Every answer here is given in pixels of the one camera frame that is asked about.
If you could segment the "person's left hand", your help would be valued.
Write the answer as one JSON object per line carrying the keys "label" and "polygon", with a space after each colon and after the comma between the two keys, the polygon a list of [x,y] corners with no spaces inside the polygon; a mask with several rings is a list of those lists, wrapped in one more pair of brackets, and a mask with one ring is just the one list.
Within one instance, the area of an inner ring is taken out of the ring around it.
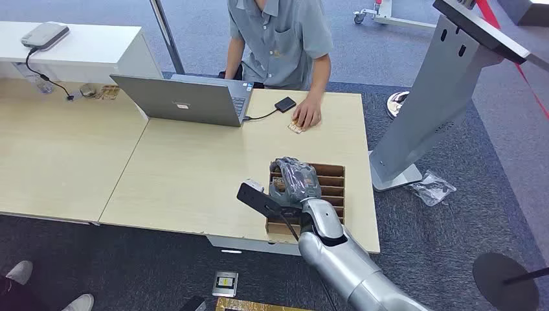
{"label": "person's left hand", "polygon": [[321,120],[322,95],[308,94],[297,106],[293,114],[293,123],[302,130],[307,130],[317,125]]}

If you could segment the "robot right hand grey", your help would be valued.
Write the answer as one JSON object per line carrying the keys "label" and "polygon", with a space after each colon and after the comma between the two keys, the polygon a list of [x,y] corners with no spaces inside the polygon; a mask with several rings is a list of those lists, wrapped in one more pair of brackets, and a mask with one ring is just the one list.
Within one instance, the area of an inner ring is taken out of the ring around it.
{"label": "robot right hand grey", "polygon": [[284,191],[271,181],[269,195],[283,207],[301,209],[304,200],[320,199],[322,196],[316,170],[308,163],[292,157],[277,158],[270,164],[269,171],[282,175]]}

